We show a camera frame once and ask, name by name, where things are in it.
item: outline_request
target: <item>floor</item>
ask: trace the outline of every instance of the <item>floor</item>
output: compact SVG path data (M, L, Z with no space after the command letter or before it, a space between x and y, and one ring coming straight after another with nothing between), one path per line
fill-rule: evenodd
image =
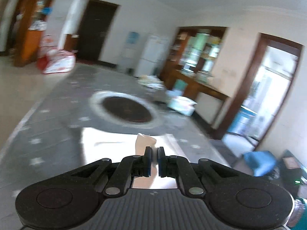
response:
M226 134L222 141L226 144L226 146L234 153L236 157L242 156L242 154L246 152L250 152L254 150L254 146L247 141L244 137L236 136L233 134Z
M41 75L35 64L13 67L9 57L0 57L0 149L35 102L67 75Z
M14 115L18 106L9 108L10 103L26 104L28 107L23 108L25 114L35 100L44 100L23 120L19 131L0 151L1 230L21 227L14 201L23 188L86 164L80 144L84 127L123 134L172 134L191 162L209 158L228 165L190 117L164 105L153 104L153 93L138 85L134 77L84 64L78 64L66 79L57 74L40 75L34 66L21 68L16 73L11 67L3 67L3 70L7 71L2 84L7 86L14 80L18 85L12 85L3 93L3 98L9 99L2 114L7 109L18 121ZM100 118L91 109L89 98L97 91L106 90L131 94L151 103L156 108L160 124L152 128L134 128Z

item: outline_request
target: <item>door frame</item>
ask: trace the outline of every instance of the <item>door frame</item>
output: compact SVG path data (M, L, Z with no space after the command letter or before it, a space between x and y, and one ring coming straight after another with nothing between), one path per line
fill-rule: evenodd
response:
M293 55L296 55L298 58L296 60L297 64L295 66L295 70L293 73L293 78L290 82L290 85L288 87L288 90L285 94L284 99L282 100L277 113L275 115L275 117L273 118L272 122L270 123L268 129L266 130L265 134L263 135L262 139L258 142L258 145L255 147L254 150L256 150L262 140L265 138L265 136L267 135L267 133L269 132L269 130L271 129L271 127L273 126L273 124L275 123L276 119L278 118L281 108L283 107L285 101L287 100L290 91L292 90L292 86L293 86L293 82L296 79L297 76L297 70L298 67L300 65L300 56L301 56L301 52L303 49L303 45L284 39L284 38L280 38L277 36L272 36L272 35L267 35L267 34L263 34L263 33L259 33L258 36L258 44L256 47L256 50L254 52L254 55L251 59L250 65L246 71L245 77L237 91L236 96L234 97L230 107L228 108L228 111L226 113L226 115L224 116L223 121L220 123L219 127L214 131L213 133L213 138L214 139L219 139L221 140L223 138L223 136L227 133L227 129L229 128L229 126L231 125L231 123L233 122L236 114L238 113L238 111L240 110L240 107L243 103L243 101L246 99L246 97L249 94L251 85L256 77L256 74L258 72L258 69L261 65L261 62L263 60L264 54L266 52L266 48L267 46L269 47L274 47L277 48L279 50L283 50L285 52L291 53Z
M102 43L102 45L101 45L101 49L100 49L100 52L101 52L102 49L103 49L104 43L105 43L105 41L106 41L106 39L108 38L108 35L109 35L109 33L110 33L111 25L112 25L113 22L114 22L114 17L116 16L116 13L117 13L117 11L119 10L119 7L120 7L121 5L115 4L115 3L106 2L106 1L102 1L102 0L88 0L88 1L87 1L87 4L86 4L86 7L85 7L85 9L84 9L84 11L83 11L82 19L81 19L80 24L79 24L79 26L78 26L78 30L77 30L77 34L78 34L78 35L80 35L81 26L82 26L83 23L84 23L84 20L85 20L85 13L86 13L86 10L87 10L87 8L88 8L90 2L92 2L92 3L99 3L99 4L106 4L106 5L113 6L113 7L116 8L116 9L115 9L115 12L114 12L114 15L113 15L113 17L112 17L112 20L111 20L111 22L110 22L110 25L109 25L109 27L108 27L108 29L107 29L107 31L106 31L105 40L103 41L103 43Z

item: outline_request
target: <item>red and white bag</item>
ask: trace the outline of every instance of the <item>red and white bag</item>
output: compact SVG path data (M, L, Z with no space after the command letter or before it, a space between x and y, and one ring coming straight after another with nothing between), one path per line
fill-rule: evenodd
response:
M76 62L73 53L59 50L53 47L53 40L49 35L45 36L41 42L37 68L44 74L70 72Z

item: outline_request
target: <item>wooden counter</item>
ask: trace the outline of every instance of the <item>wooden counter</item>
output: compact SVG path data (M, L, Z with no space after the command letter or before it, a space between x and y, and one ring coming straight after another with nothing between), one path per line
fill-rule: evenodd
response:
M168 90L172 90L174 85L175 85L176 80L178 80L178 79L182 80L182 81L184 81L185 83L188 84L186 86L185 90L184 90L183 97L188 97L188 98L195 101L199 93L204 93L204 94L207 94L207 95L214 97L218 100L221 100L221 103L218 106L218 109L217 109L217 111L214 115L214 119L213 119L212 123L210 124L210 125L213 125L215 120L217 119L217 116L219 115L226 99L228 98L228 96L221 93L216 88L214 88L214 87L212 87L208 84L202 83L201 81L196 80L194 76L190 77L188 75L181 73L181 71L179 71L179 70L172 70L168 79L165 82L165 87Z

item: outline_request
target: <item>circular hole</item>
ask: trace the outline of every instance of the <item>circular hole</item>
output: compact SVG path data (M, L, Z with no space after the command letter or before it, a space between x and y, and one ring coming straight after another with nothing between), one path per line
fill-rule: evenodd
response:
M153 117L142 104L125 97L106 97L101 106L110 114L131 123L148 123Z

